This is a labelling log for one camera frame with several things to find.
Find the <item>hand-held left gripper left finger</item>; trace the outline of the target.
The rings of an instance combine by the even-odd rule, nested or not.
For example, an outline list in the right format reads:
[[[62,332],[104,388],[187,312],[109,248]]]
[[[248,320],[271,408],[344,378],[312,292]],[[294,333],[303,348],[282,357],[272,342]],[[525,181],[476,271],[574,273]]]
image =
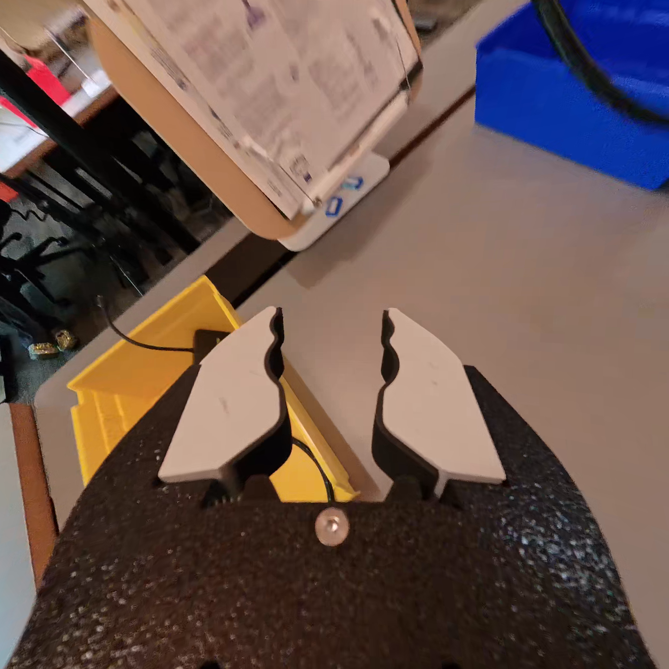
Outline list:
[[[283,342],[282,309],[270,306],[203,358],[158,472],[162,482],[216,480],[241,492],[252,476],[270,477],[286,463]]]

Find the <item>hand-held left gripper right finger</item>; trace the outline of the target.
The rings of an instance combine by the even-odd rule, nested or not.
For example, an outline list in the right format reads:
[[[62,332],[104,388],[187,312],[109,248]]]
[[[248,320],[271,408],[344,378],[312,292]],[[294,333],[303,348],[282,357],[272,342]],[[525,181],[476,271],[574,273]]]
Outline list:
[[[397,308],[384,310],[383,384],[371,452],[394,484],[410,479],[423,498],[450,481],[503,484],[506,472],[461,360]]]

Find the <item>yellow plastic bin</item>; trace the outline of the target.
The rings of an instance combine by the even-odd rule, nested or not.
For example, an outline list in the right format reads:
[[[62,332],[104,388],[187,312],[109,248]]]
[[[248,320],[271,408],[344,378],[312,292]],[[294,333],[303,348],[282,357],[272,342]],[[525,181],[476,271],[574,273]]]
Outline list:
[[[201,276],[130,332],[141,342],[164,347],[192,346],[196,330],[230,332],[242,325],[214,283]],[[86,486],[119,441],[193,364],[193,355],[150,351],[121,340],[68,382],[77,396],[71,420],[82,481]],[[349,475],[295,393],[284,361],[281,384],[292,436],[305,443],[332,484],[338,502],[359,496]]]

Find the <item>blue plastic bin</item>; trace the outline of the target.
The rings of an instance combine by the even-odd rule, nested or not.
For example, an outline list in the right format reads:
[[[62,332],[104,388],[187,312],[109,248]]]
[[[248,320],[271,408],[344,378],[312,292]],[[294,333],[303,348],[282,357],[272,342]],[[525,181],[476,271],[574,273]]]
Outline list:
[[[563,61],[530,1],[480,40],[475,121],[637,187],[668,189],[668,125],[633,118]],[[598,69],[668,118],[668,2],[560,1]]]

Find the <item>black office chair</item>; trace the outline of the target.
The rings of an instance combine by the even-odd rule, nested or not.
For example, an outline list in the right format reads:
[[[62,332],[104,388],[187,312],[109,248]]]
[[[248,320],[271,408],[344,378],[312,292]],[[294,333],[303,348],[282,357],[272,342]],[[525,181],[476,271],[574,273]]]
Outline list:
[[[5,235],[5,227],[11,217],[17,215],[24,222],[29,222],[30,217],[40,222],[46,221],[46,214],[39,215],[37,211],[30,209],[27,213],[13,208],[9,203],[1,201],[1,251],[10,243],[21,241],[23,235],[13,232]],[[44,284],[45,274],[41,267],[53,263],[69,255],[80,252],[79,247],[71,247],[70,240],[66,237],[47,237],[36,247],[24,253],[19,258],[11,258],[1,255],[1,275],[9,282],[9,285],[20,289],[24,284],[34,286],[53,305],[67,308],[72,305],[68,298],[56,298]]]

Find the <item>white document holder base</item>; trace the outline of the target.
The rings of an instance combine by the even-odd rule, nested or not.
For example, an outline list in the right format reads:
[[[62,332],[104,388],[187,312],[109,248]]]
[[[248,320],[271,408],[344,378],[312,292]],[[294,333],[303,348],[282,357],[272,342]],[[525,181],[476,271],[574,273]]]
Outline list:
[[[306,220],[305,224],[279,243],[291,252],[308,249],[357,206],[390,172],[389,160],[368,153],[349,173],[339,188]]]

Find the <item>red box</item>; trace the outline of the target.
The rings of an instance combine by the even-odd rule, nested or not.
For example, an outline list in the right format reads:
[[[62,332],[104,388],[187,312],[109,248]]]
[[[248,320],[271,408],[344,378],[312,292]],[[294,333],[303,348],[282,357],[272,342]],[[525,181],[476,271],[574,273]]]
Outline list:
[[[71,93],[63,86],[59,78],[51,72],[40,59],[25,55],[28,70],[26,74],[46,95],[59,106],[63,106],[71,98]]]

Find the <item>black metal frame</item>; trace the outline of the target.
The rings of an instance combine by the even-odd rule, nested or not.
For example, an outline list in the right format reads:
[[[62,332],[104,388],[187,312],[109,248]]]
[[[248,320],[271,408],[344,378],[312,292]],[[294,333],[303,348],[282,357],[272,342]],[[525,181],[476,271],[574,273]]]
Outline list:
[[[4,52],[1,53],[1,93],[91,176],[146,215],[186,254],[192,254],[200,246],[198,239],[151,192],[140,186],[87,129],[57,105]]]

